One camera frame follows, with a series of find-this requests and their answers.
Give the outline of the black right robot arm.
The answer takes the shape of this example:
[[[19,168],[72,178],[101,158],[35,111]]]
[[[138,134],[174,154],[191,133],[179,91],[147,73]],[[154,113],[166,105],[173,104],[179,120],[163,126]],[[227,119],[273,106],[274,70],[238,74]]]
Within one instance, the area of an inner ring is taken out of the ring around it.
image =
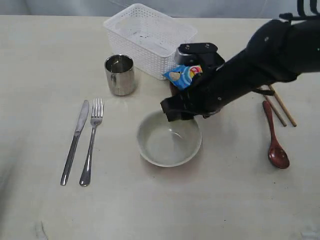
[[[271,20],[260,27],[246,47],[224,60],[210,42],[181,44],[181,65],[199,65],[202,73],[191,84],[161,102],[167,120],[191,120],[217,113],[224,106],[263,85],[289,83],[304,73],[320,70],[320,22],[296,24]]]

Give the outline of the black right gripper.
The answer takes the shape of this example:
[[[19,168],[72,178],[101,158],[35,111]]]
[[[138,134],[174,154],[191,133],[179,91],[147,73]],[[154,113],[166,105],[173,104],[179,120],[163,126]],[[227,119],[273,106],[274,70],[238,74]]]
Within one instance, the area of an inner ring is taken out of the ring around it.
[[[180,91],[160,102],[169,122],[193,120],[198,115],[212,115],[227,104],[251,92],[253,68],[245,51],[228,60],[189,91]]]

